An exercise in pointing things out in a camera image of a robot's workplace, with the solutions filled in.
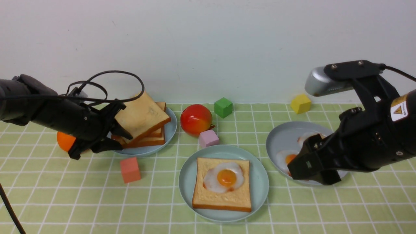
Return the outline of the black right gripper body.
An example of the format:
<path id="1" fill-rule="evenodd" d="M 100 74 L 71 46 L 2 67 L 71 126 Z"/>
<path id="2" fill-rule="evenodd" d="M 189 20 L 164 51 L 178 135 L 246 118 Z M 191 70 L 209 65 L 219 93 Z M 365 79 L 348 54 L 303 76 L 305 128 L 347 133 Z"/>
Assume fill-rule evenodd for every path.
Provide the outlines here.
<path id="1" fill-rule="evenodd" d="M 385 70 L 415 81 L 397 68 L 367 60 L 324 66 L 330 79 L 351 84 L 362 104 L 342 112 L 338 129 L 324 142 L 341 170 L 373 172 L 415 157 L 415 90 L 400 95 L 381 76 Z"/>

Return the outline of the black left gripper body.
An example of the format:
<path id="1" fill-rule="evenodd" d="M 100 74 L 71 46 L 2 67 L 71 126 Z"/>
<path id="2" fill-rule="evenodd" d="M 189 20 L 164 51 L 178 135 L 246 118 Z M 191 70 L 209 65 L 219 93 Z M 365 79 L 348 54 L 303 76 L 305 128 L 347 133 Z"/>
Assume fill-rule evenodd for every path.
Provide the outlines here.
<path id="1" fill-rule="evenodd" d="M 95 141 L 109 133 L 104 108 L 98 110 L 63 99 L 32 99 L 31 121 L 75 138 Z"/>

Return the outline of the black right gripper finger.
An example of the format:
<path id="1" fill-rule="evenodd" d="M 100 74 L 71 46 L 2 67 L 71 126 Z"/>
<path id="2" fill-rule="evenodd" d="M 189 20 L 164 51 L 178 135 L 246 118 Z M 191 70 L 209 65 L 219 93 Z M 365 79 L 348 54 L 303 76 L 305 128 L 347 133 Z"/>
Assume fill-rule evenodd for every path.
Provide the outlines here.
<path id="1" fill-rule="evenodd" d="M 294 180 L 338 180 L 335 169 L 327 169 L 316 152 L 302 150 L 287 165 Z"/>

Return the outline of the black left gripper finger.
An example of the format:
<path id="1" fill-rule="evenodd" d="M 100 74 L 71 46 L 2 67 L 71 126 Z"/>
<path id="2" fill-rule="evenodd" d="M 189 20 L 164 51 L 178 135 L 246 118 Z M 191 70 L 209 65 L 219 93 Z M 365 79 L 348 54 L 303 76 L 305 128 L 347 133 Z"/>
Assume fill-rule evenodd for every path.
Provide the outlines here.
<path id="1" fill-rule="evenodd" d="M 71 159 L 79 160 L 81 154 L 86 151 L 92 151 L 93 153 L 100 153 L 109 150 L 122 150 L 120 142 L 104 137 L 100 140 L 88 141 L 80 138 L 76 138 L 74 144 L 70 147 L 68 155 Z"/>
<path id="2" fill-rule="evenodd" d="M 117 135 L 120 137 L 124 137 L 128 140 L 132 140 L 132 135 L 124 129 L 120 123 L 116 120 L 116 115 L 126 108 L 126 105 L 122 102 L 120 103 L 110 103 L 104 108 L 104 115 L 105 119 L 109 125 L 109 132 L 112 135 Z"/>

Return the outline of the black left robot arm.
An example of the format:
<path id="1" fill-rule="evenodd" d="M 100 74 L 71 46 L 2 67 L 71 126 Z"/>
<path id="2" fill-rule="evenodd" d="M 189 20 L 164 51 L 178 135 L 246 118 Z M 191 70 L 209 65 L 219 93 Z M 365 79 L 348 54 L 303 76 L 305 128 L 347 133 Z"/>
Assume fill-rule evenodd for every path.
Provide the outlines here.
<path id="1" fill-rule="evenodd" d="M 67 151 L 78 160 L 82 152 L 99 153 L 121 150 L 121 144 L 108 134 L 132 139 L 131 134 L 115 119 L 126 108 L 121 100 L 107 100 L 108 105 L 98 110 L 81 96 L 58 95 L 28 75 L 21 74 L 11 80 L 1 80 L 1 121 L 19 126 L 33 122 L 75 137 Z"/>

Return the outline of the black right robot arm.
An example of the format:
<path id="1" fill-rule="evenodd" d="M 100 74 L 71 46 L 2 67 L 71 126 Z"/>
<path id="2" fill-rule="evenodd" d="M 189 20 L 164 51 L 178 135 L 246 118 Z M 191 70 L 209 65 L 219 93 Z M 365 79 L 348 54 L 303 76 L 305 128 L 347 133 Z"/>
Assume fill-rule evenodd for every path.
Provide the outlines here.
<path id="1" fill-rule="evenodd" d="M 383 166 L 415 157 L 416 94 L 400 95 L 382 76 L 396 68 L 367 60 L 318 67 L 306 80 L 305 91 L 314 97 L 353 89 L 363 107 L 339 115 L 339 127 L 331 135 L 314 135 L 303 142 L 299 154 L 288 164 L 294 180 L 322 185 L 341 181 L 339 171 L 374 172 Z"/>

